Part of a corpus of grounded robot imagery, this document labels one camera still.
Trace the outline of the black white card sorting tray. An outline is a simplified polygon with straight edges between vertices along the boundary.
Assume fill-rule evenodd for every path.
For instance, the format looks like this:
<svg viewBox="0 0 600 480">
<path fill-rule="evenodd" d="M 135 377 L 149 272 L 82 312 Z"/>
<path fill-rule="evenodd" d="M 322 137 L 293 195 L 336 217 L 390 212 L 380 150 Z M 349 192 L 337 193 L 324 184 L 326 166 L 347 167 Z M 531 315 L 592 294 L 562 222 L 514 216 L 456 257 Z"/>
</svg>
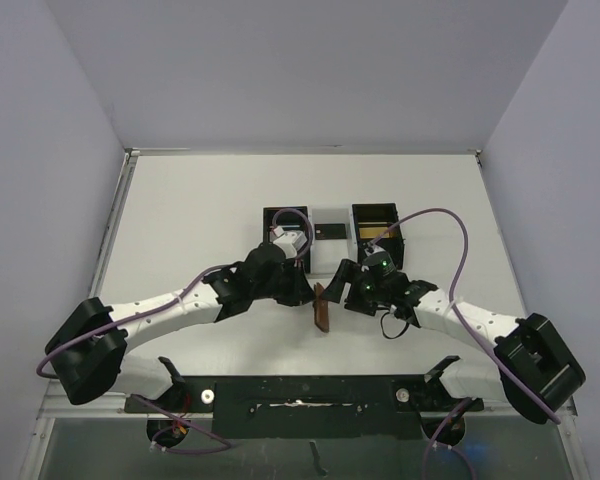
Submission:
<svg viewBox="0 0 600 480">
<path fill-rule="evenodd" d="M 263 209 L 263 239 L 270 240 L 271 227 L 280 225 L 286 230 L 313 232 L 314 240 L 309 253 L 303 258 L 307 275 L 323 278 L 334 274 L 344 258 L 360 262 L 365 258 L 363 241 L 358 236 L 358 227 L 362 225 L 387 225 L 395 232 L 394 238 L 379 239 L 378 245 L 386 250 L 397 268 L 404 265 L 405 242 L 399 228 L 390 226 L 399 220 L 397 206 L 394 203 L 363 203 L 350 205 L 296 205 L 294 207 L 308 218 L 311 225 L 295 213 L 289 213 L 285 207 L 265 207 Z M 343 223 L 347 230 L 346 240 L 315 239 L 315 225 L 323 223 Z"/>
</svg>

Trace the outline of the brown leather card holder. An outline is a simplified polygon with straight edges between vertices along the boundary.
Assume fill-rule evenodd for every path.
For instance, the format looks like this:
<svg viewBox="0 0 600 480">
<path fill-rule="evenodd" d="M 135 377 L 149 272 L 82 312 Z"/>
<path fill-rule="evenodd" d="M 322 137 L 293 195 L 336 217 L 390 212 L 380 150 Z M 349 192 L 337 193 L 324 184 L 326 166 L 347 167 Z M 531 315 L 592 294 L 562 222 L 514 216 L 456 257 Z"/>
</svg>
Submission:
<svg viewBox="0 0 600 480">
<path fill-rule="evenodd" d="M 322 298 L 324 287 L 321 283 L 315 283 L 314 287 L 314 325 L 323 333 L 330 331 L 329 302 Z"/>
</svg>

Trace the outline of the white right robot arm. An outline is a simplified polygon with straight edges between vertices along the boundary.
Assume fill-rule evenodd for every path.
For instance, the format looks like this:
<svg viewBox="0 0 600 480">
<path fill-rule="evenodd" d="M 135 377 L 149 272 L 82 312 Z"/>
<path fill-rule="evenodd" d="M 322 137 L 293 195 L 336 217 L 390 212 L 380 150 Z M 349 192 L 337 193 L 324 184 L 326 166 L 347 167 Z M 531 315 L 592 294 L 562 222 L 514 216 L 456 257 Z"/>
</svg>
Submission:
<svg viewBox="0 0 600 480">
<path fill-rule="evenodd" d="M 544 424 L 585 383 L 584 370 L 553 323 L 539 314 L 518 318 L 451 299 L 438 286 L 411 280 L 388 253 L 362 263 L 344 259 L 321 299 L 373 316 L 390 314 L 421 329 L 445 334 L 487 355 L 490 367 L 461 360 L 425 384 L 428 402 L 449 408 L 464 397 L 506 402 L 527 420 Z"/>
</svg>

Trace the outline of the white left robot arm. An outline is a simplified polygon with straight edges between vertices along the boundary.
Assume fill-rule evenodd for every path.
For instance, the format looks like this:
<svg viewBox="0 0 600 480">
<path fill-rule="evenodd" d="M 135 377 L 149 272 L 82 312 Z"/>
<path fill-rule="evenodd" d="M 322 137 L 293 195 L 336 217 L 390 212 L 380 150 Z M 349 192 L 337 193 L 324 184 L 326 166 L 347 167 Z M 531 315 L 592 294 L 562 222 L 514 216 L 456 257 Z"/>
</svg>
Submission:
<svg viewBox="0 0 600 480">
<path fill-rule="evenodd" d="M 82 301 L 45 347 L 37 367 L 62 385 L 73 405 L 106 393 L 138 394 L 160 410 L 180 405 L 183 381 L 164 356 L 141 358 L 133 350 L 154 339 L 197 325 L 218 323 L 271 299 L 299 307 L 314 299 L 302 261 L 273 244 L 261 244 L 245 260 L 209 267 L 185 288 L 149 299 L 106 306 Z"/>
</svg>

